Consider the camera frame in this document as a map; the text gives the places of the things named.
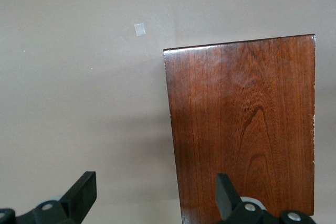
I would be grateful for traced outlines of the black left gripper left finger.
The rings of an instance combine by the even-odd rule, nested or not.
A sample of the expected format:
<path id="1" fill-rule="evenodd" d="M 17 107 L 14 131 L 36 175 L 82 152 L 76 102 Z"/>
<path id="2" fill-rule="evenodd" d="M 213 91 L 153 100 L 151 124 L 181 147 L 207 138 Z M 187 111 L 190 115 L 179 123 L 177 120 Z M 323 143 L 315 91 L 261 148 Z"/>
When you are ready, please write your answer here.
<path id="1" fill-rule="evenodd" d="M 21 216 L 2 208 L 1 223 L 82 223 L 96 199 L 96 172 L 85 172 L 59 200 L 42 202 Z"/>

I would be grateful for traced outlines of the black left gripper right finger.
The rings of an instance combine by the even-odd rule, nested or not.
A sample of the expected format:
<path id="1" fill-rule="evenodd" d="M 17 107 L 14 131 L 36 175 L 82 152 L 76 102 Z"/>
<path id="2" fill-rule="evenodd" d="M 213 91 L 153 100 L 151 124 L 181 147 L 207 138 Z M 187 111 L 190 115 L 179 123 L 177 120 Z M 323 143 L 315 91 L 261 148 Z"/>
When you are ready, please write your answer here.
<path id="1" fill-rule="evenodd" d="M 285 210 L 274 216 L 260 200 L 241 197 L 225 173 L 216 175 L 216 204 L 221 216 L 219 223 L 229 224 L 314 224 L 315 221 L 298 210 Z"/>

